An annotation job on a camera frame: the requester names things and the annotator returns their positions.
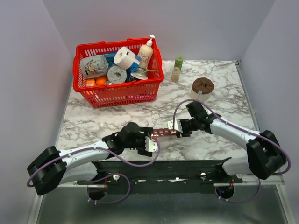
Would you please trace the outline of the red weekly pill organizer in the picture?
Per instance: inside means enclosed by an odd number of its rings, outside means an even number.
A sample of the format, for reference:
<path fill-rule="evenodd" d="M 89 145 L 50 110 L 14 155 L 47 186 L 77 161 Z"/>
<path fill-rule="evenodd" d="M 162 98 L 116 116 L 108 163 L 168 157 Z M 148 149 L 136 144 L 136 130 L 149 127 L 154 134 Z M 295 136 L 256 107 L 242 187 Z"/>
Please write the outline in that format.
<path fill-rule="evenodd" d="M 177 131 L 170 130 L 168 128 L 155 128 L 153 129 L 152 137 L 164 137 L 164 136 L 171 136 L 176 135 Z"/>

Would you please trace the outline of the clear pill bottle yellow pills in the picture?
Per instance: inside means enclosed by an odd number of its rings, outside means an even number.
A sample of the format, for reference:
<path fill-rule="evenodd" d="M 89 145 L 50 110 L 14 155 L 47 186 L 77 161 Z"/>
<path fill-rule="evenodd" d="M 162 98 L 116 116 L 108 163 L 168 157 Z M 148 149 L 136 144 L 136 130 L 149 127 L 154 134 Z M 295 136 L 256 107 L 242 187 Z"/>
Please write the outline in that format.
<path fill-rule="evenodd" d="M 178 82 L 179 81 L 179 76 L 180 76 L 180 68 L 179 67 L 174 67 L 173 72 L 172 72 L 172 76 L 171 76 L 171 80 L 173 82 Z"/>

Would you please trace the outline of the green lid of bottle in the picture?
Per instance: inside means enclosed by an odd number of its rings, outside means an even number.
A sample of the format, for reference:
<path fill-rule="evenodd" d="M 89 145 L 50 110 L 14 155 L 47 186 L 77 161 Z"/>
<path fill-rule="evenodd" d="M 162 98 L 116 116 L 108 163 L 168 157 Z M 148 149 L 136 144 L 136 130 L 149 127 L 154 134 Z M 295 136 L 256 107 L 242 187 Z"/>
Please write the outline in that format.
<path fill-rule="evenodd" d="M 181 71 L 183 65 L 184 57 L 182 55 L 178 55 L 175 58 L 174 70 Z"/>

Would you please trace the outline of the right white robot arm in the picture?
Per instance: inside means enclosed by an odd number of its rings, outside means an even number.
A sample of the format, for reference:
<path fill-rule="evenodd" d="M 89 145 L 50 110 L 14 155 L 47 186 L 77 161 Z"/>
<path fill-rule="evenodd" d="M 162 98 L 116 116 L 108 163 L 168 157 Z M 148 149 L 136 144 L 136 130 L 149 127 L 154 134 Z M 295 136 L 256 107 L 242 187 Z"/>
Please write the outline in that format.
<path fill-rule="evenodd" d="M 217 181 L 225 183 L 234 175 L 244 174 L 266 180 L 271 175 L 282 175 L 290 170 L 290 157 L 279 145 L 273 132 L 253 131 L 233 124 L 202 101 L 187 99 L 186 103 L 191 117 L 172 119 L 171 128 L 177 131 L 177 137 L 188 137 L 194 131 L 201 130 L 223 137 L 247 153 L 245 157 L 229 157 L 218 164 L 215 171 Z"/>

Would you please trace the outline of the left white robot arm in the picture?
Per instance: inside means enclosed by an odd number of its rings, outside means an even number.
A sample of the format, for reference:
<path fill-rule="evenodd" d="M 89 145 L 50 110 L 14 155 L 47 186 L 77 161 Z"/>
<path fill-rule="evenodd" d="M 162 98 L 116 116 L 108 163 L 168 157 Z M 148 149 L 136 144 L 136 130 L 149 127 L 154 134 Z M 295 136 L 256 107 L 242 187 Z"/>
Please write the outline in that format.
<path fill-rule="evenodd" d="M 152 127 L 129 122 L 119 132 L 86 147 L 65 151 L 48 147 L 27 167 L 27 186 L 35 188 L 38 195 L 44 195 L 63 183 L 88 181 L 99 184 L 104 176 L 95 162 L 119 157 L 125 149 L 137 149 L 139 154 L 151 157 L 155 148 L 152 134 Z"/>

